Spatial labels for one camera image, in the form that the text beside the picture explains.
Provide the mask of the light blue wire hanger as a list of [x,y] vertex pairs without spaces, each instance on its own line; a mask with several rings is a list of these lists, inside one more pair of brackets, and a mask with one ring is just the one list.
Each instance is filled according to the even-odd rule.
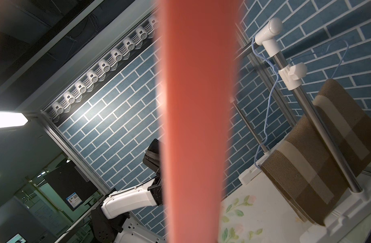
[[277,90],[276,86],[277,86],[279,80],[281,80],[281,77],[279,75],[279,66],[274,64],[271,60],[267,59],[266,57],[264,57],[263,55],[259,54],[256,51],[257,47],[256,47],[256,42],[254,41],[254,39],[255,38],[253,37],[252,41],[250,43],[251,50],[253,51],[253,54],[255,56],[257,56],[258,58],[260,58],[265,63],[267,63],[270,66],[270,68],[272,70],[272,73],[275,75],[275,81],[272,82],[273,85],[272,85],[271,90],[270,90],[269,95],[268,95],[268,102],[267,102],[267,108],[266,108],[266,113],[265,113],[263,131],[262,131],[263,134],[264,134],[264,139],[261,141],[261,144],[257,147],[256,154],[254,156],[253,165],[258,170],[261,171],[261,165],[272,154],[272,152],[274,152],[276,150],[277,146],[283,141],[283,139],[285,139],[288,136],[288,134],[286,134],[284,137],[279,139],[279,141],[270,150],[267,150],[266,152],[264,152],[264,155],[262,157],[260,157],[258,160],[256,160],[258,158],[258,154],[260,153],[261,147],[268,142],[269,134],[267,132],[267,128],[268,128],[268,118],[270,116],[270,110],[271,110],[271,103],[272,103],[272,100],[273,100],[272,96],[273,96],[273,92],[275,90]]

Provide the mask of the pink plastic hanger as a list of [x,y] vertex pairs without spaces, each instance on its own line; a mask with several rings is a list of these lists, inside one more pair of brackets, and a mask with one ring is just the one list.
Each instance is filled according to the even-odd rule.
[[219,235],[240,1],[160,1],[164,203],[171,243]]

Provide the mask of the beige brown plaid scarf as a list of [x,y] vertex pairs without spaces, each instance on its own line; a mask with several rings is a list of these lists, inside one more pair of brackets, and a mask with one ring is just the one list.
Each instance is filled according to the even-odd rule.
[[[333,79],[324,83],[313,105],[358,176],[371,163],[371,118]],[[313,224],[324,225],[348,189],[336,161],[306,116],[260,167],[294,210]]]

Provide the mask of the floral table mat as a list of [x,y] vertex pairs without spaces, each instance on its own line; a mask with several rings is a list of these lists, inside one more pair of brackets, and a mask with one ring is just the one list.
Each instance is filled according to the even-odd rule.
[[299,218],[255,166],[222,203],[219,243],[363,243],[371,232],[371,175],[360,174],[362,193],[347,190],[324,226]]

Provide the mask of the ceiling light panel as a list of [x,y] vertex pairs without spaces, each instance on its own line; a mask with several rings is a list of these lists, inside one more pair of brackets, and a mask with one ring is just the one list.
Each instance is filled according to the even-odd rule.
[[20,127],[25,125],[28,119],[18,112],[0,112],[0,129]]

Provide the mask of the steel clothes rack white joints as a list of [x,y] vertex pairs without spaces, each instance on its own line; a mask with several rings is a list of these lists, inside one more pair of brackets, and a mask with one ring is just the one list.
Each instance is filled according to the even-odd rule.
[[371,170],[365,171],[369,179],[361,186],[302,88],[302,78],[307,74],[307,67],[303,63],[290,65],[282,54],[275,40],[275,36],[281,31],[282,21],[272,18],[251,43],[243,48],[238,58],[254,53],[254,45],[264,46],[278,66],[279,75],[286,87],[295,95],[316,134],[320,136],[327,151],[336,160],[337,167],[341,169],[343,178],[347,180],[350,195],[337,203],[336,208],[326,217],[325,226],[313,225],[300,237],[302,243],[337,243],[371,213]]

